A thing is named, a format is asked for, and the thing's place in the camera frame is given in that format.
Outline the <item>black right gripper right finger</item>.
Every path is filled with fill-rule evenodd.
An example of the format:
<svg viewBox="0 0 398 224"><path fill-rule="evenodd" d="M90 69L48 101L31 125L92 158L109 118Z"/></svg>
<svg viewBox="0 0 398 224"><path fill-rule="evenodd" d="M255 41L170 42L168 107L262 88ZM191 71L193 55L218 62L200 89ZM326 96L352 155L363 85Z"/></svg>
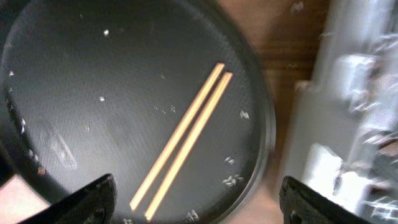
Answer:
<svg viewBox="0 0 398 224"><path fill-rule="evenodd" d="M370 224L291 176L283 178L279 206L287 224Z"/></svg>

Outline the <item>wooden chopstick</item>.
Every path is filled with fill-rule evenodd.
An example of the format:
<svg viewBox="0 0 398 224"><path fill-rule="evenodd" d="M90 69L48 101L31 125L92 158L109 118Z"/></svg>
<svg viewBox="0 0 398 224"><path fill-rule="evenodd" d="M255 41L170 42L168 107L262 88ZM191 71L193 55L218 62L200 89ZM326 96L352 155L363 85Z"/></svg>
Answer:
<svg viewBox="0 0 398 224"><path fill-rule="evenodd" d="M149 190L153 181L155 181L155 178L158 176L159 172L167 162L167 159L175 149L179 140L184 135L189 124L192 122L192 119L195 117L197 111L199 110L200 106L206 99L207 95L212 89L212 86L215 84L215 81L217 80L223 69L224 69L223 63L217 63L215 65L209 77L206 79L205 83L200 88L200 91L197 93L196 97L191 102L190 106L188 107L188 110L185 112L183 118L180 120L178 126L175 128L170 139L167 141L158 159L156 160L151 170L149 171L144 181L142 182L141 186L138 188L137 192L134 194L132 200L130 201L129 206L132 211L135 211L136 208L139 206L141 200L144 198L146 192Z"/></svg>
<svg viewBox="0 0 398 224"><path fill-rule="evenodd" d="M222 97L224 91L227 89L232 77L233 74L231 72L224 73L220 82L217 84L215 90L207 101L206 105L203 107L197 120L193 124L187 138L184 140L157 193L155 194L148 209L145 212L145 217L148 222L150 222L154 217L159 205L163 201L166 193L169 191L170 186L175 180L190 151L193 149L197 139L199 138L204 127L206 126L220 98Z"/></svg>

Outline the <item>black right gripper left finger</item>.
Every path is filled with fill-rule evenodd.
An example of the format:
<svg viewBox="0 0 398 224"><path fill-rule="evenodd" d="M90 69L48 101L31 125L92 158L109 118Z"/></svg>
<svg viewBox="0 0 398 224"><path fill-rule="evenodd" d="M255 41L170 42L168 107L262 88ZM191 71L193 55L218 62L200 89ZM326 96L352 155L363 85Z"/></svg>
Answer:
<svg viewBox="0 0 398 224"><path fill-rule="evenodd" d="M117 190L112 174L105 174L48 209L20 224L111 223Z"/></svg>

